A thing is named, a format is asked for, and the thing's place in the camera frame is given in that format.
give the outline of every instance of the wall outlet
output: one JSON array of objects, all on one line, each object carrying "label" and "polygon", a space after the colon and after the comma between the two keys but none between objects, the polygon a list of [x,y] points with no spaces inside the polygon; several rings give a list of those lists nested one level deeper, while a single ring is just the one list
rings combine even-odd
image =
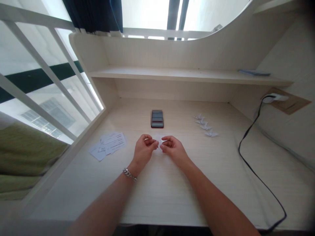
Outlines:
[{"label": "wall outlet", "polygon": [[271,88],[265,95],[271,94],[271,93],[277,93],[277,94],[289,97],[289,99],[286,101],[273,101],[272,103],[269,103],[271,106],[279,109],[280,111],[283,111],[284,113],[288,115],[293,114],[297,110],[300,110],[301,108],[311,103],[311,101],[309,100],[292,95],[278,88]]}]

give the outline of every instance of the railing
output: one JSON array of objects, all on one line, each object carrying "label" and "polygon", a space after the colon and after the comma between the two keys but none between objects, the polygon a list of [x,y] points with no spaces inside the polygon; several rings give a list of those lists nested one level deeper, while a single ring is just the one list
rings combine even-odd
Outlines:
[{"label": "railing", "polygon": [[184,41],[188,39],[204,38],[211,34],[211,32],[205,31],[183,31],[183,30],[163,30],[163,29],[139,29],[139,28],[124,28],[124,37],[128,36],[143,36],[143,38],[150,37],[164,37],[164,40],[168,38],[182,38]]},{"label": "railing", "polygon": [[[70,21],[62,20],[59,18],[55,18],[52,16],[47,16],[44,14],[8,6],[5,4],[0,4],[0,20],[2,20],[6,26],[11,30],[11,32],[15,35],[15,37],[21,42],[21,44],[25,47],[25,49],[32,55],[35,61],[40,65],[40,67],[44,70],[44,72],[48,75],[48,77],[53,81],[53,83],[62,91],[64,96],[71,102],[71,104],[77,109],[77,111],[83,116],[83,118],[90,123],[91,120],[87,116],[87,114],[83,111],[80,105],[76,102],[76,100],[72,97],[69,91],[65,88],[65,86],[58,79],[56,74],[52,71],[52,69],[48,66],[42,56],[37,52],[31,42],[27,39],[24,33],[17,26],[16,22],[21,23],[29,23],[34,25],[45,26],[51,32],[53,38],[57,42],[60,47],[62,53],[65,55],[68,63],[71,68],[75,72],[76,76],[79,78],[89,97],[92,99],[93,103],[97,107],[99,111],[101,111],[101,107],[98,105],[95,100],[92,92],[90,91],[88,85],[84,81],[82,75],[80,74],[78,68],[73,62],[70,54],[68,53],[66,47],[64,46],[62,39],[58,35],[58,31],[56,28],[71,30],[75,32],[75,28]],[[29,96],[27,96],[21,89],[19,89],[14,83],[12,83],[8,78],[0,74],[0,87],[2,87],[6,92],[11,94],[13,97],[24,103],[30,109],[35,111],[38,115],[42,116],[45,120],[63,132],[70,139],[75,140],[77,138],[72,132],[69,131],[67,127],[62,125],[58,120],[52,117],[48,112],[46,112],[42,107],[40,107],[35,101],[33,101]]]}]

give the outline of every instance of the desk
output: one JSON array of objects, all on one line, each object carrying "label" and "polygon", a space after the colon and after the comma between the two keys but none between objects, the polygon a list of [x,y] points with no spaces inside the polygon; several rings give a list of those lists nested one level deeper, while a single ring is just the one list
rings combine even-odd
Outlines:
[{"label": "desk", "polygon": [[[152,109],[164,110],[164,129],[150,127]],[[199,113],[219,136],[203,133],[193,118]],[[31,215],[32,219],[74,221],[133,158],[141,134],[172,134],[192,161],[250,219],[267,228],[283,216],[268,190],[244,165],[238,144],[251,121],[228,103],[119,99],[94,134],[67,166]],[[103,134],[123,132],[127,146],[101,162],[88,153]],[[314,175],[255,127],[241,152],[283,204],[283,229],[305,229],[313,201]],[[153,152],[138,177],[121,223],[206,226],[197,199],[183,173],[168,156]]]}]

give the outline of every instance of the hand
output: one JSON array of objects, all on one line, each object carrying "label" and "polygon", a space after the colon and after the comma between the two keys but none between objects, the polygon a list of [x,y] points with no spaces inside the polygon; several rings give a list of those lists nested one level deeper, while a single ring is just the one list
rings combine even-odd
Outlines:
[{"label": "hand", "polygon": [[158,141],[152,139],[148,134],[141,135],[136,143],[134,158],[127,168],[134,177],[137,177],[140,174],[151,159],[153,150],[156,150],[157,148]]},{"label": "hand", "polygon": [[162,151],[167,153],[180,169],[183,169],[185,164],[192,163],[178,139],[173,136],[165,136],[162,140],[166,140],[161,145]]}]

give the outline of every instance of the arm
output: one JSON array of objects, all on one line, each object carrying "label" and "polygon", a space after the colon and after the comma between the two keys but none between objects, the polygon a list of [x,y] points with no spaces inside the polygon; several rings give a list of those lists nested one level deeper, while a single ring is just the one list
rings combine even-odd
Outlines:
[{"label": "arm", "polygon": [[[138,177],[158,142],[148,134],[139,138],[132,162],[127,167],[134,177]],[[69,235],[112,235],[131,190],[136,183],[124,173],[119,177],[79,216],[70,227]]]},{"label": "arm", "polygon": [[161,145],[188,178],[213,235],[260,235],[246,216],[190,160],[183,145],[173,136]]}]

